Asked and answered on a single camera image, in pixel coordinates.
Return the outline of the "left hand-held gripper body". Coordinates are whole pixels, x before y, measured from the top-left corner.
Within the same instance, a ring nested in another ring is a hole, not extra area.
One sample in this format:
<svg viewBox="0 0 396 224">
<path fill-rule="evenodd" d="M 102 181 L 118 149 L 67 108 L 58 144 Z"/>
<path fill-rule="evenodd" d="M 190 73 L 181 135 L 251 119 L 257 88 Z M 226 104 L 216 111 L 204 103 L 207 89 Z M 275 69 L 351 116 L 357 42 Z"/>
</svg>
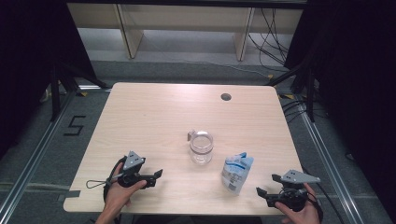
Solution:
<svg viewBox="0 0 396 224">
<path fill-rule="evenodd" d="M 145 158 L 141 158 L 135 152 L 130 151 L 120 161 L 122 166 L 118 174 L 118 183 L 124 188 L 129 188 L 142 179 L 139 172 L 145 163 Z"/>
</svg>

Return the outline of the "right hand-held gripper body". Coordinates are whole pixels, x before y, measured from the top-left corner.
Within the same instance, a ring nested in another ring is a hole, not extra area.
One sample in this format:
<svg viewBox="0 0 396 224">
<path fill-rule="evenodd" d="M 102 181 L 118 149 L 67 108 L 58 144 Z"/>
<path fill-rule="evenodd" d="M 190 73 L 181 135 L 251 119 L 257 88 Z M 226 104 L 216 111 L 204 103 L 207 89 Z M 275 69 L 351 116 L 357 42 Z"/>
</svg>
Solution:
<svg viewBox="0 0 396 224">
<path fill-rule="evenodd" d="M 274 207 L 276 202 L 285 204 L 294 212 L 301 211 L 308 201 L 308 192 L 304 183 L 319 183 L 320 178 L 296 170 L 289 170 L 281 175 L 281 191 L 278 194 L 268 194 L 265 199 L 269 207 Z"/>
</svg>

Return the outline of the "white and blue pouch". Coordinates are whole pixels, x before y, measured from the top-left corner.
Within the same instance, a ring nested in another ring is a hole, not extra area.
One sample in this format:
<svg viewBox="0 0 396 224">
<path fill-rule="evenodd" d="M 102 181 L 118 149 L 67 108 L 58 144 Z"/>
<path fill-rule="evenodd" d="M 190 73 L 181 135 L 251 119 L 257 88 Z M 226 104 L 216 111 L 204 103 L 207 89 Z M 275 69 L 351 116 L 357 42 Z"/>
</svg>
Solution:
<svg viewBox="0 0 396 224">
<path fill-rule="evenodd" d="M 254 159 L 246 152 L 227 157 L 224 161 L 221 182 L 231 193 L 238 195 L 248 178 Z"/>
</svg>

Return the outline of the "clear glass jar with lid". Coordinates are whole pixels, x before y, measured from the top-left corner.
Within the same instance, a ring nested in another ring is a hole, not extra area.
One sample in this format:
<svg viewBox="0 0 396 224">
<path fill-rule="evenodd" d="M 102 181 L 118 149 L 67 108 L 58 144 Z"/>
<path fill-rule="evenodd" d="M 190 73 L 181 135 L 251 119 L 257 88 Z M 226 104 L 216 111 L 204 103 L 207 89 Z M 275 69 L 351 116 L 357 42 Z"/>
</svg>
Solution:
<svg viewBox="0 0 396 224">
<path fill-rule="evenodd" d="M 206 131 L 191 130 L 188 133 L 191 160 L 197 164 L 208 164 L 214 148 L 213 136 Z"/>
</svg>

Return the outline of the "person's left hand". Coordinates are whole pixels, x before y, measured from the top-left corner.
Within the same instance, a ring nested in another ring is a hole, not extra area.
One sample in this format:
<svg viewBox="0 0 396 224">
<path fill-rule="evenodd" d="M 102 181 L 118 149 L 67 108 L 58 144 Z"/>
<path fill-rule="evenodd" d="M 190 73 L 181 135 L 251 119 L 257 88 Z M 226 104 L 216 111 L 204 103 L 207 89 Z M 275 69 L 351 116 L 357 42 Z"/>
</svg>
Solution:
<svg viewBox="0 0 396 224">
<path fill-rule="evenodd" d="M 125 188 L 117 180 L 112 180 L 106 196 L 104 212 L 117 215 L 125 205 L 131 204 L 132 195 L 145 187 L 146 184 L 146 180 L 141 180 L 131 187 Z"/>
</svg>

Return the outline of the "person's right hand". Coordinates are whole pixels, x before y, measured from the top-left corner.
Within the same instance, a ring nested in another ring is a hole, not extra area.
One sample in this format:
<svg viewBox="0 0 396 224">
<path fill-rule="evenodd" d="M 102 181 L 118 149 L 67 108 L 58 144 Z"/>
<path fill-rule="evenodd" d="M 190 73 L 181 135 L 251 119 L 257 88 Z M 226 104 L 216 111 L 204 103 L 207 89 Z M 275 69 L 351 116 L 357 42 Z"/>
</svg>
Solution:
<svg viewBox="0 0 396 224">
<path fill-rule="evenodd" d="M 281 220 L 282 224 L 320 224 L 318 209 L 314 205 L 317 201 L 316 194 L 307 183 L 304 183 L 304 187 L 308 192 L 309 200 L 303 210 L 294 212 L 281 202 L 275 203 L 276 208 L 286 216 Z"/>
</svg>

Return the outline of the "grey tape strip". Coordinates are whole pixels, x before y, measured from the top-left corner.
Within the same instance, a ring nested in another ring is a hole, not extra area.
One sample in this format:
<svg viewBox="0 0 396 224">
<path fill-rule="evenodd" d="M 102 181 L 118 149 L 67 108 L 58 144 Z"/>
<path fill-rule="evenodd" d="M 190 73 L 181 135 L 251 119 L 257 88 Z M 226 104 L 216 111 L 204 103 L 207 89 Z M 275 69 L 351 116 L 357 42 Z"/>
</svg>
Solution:
<svg viewBox="0 0 396 224">
<path fill-rule="evenodd" d="M 62 193 L 58 196 L 58 201 L 63 202 L 67 198 L 77 198 L 80 195 L 79 190 L 71 190 L 65 193 Z"/>
</svg>

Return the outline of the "black metal stand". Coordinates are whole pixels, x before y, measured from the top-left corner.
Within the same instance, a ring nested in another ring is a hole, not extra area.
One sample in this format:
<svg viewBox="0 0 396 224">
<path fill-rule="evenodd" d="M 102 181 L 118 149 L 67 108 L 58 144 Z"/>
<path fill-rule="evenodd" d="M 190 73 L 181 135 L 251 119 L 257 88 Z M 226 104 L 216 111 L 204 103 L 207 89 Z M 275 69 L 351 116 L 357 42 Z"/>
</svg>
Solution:
<svg viewBox="0 0 396 224">
<path fill-rule="evenodd" d="M 109 89 L 109 86 L 105 82 L 99 80 L 94 72 L 84 72 L 83 70 L 68 63 L 54 63 L 50 70 L 49 76 L 52 102 L 51 121 L 55 121 L 61 114 L 59 83 L 64 86 L 67 93 L 76 92 L 79 89 L 75 77 L 82 77 L 83 79 L 98 86 L 100 89 Z"/>
<path fill-rule="evenodd" d="M 293 93 L 301 93 L 306 90 L 306 113 L 310 118 L 311 122 L 315 121 L 314 118 L 314 92 L 315 92 L 315 78 L 311 66 L 309 63 L 300 63 L 290 69 L 288 72 L 284 73 L 280 77 L 272 78 L 267 83 L 267 86 L 274 87 L 275 85 L 281 83 L 289 77 L 294 77 L 294 81 L 291 84 L 291 91 Z"/>
</svg>

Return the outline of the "black curtain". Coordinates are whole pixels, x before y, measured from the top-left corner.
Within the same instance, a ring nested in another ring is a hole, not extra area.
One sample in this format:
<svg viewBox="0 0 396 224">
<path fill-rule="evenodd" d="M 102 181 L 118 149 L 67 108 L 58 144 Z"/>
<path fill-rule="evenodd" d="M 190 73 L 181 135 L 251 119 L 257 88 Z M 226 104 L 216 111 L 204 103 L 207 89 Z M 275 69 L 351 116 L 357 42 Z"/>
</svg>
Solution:
<svg viewBox="0 0 396 224">
<path fill-rule="evenodd" d="M 314 53 L 319 94 L 346 147 L 396 223 L 396 0 L 306 0 L 285 66 Z"/>
<path fill-rule="evenodd" d="M 95 77 L 66 0 L 0 0 L 0 159 L 38 105 L 52 69 Z"/>
</svg>

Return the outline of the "beige wooden shelf unit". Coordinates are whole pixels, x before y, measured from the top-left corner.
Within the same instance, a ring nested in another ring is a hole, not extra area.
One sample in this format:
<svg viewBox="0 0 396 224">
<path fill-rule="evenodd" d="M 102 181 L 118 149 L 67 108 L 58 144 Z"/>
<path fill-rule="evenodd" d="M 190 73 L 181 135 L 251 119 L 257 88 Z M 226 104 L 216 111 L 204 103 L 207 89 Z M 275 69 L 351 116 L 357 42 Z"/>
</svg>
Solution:
<svg viewBox="0 0 396 224">
<path fill-rule="evenodd" d="M 236 59 L 244 60 L 248 35 L 269 31 L 292 35 L 300 9 L 258 7 L 187 7 L 69 3 L 78 28 L 120 30 L 126 55 L 136 56 L 146 30 L 205 31 L 233 34 Z"/>
</svg>

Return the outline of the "aluminium floor rail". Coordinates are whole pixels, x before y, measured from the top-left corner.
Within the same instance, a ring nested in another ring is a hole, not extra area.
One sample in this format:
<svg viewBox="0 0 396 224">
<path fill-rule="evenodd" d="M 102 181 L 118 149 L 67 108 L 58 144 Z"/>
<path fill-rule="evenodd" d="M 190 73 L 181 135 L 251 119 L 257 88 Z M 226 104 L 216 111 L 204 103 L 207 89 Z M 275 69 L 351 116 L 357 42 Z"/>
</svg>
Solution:
<svg viewBox="0 0 396 224">
<path fill-rule="evenodd" d="M 343 178 L 341 177 L 332 156 L 327 149 L 323 138 L 321 137 L 318 128 L 314 122 L 307 115 L 307 109 L 304 105 L 299 105 L 298 110 L 302 113 L 302 120 L 304 125 L 308 130 L 311 139 L 317 149 L 319 157 L 324 165 L 324 168 L 332 182 L 332 186 L 338 196 L 341 205 L 346 212 L 346 216 L 350 224 L 364 224 L 361 213 L 357 207 L 355 200 L 353 199 L 351 193 L 347 189 L 347 185 Z"/>
<path fill-rule="evenodd" d="M 40 141 L 35 147 L 32 156 L 29 158 L 28 162 L 23 166 L 23 170 L 19 175 L 18 179 L 12 185 L 12 188 L 7 194 L 7 197 L 0 205 L 0 222 L 6 224 L 11 218 L 15 208 L 17 207 L 19 201 L 21 200 L 22 194 L 27 188 L 28 183 L 32 179 L 39 163 L 42 161 L 49 145 L 54 137 L 67 107 L 70 105 L 75 94 L 73 92 L 67 92 L 65 94 L 64 100 L 61 103 L 61 109 L 58 115 L 49 122 L 49 125 L 41 137 Z"/>
</svg>

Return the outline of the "black frame beam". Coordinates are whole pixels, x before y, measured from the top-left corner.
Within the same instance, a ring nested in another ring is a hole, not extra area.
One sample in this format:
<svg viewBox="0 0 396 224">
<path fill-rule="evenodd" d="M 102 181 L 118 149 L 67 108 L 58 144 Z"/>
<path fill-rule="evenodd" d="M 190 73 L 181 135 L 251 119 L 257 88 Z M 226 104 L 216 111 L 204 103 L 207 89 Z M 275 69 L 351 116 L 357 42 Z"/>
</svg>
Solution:
<svg viewBox="0 0 396 224">
<path fill-rule="evenodd" d="M 268 7 L 301 9 L 313 0 L 65 0 L 67 3 L 191 7 Z"/>
</svg>

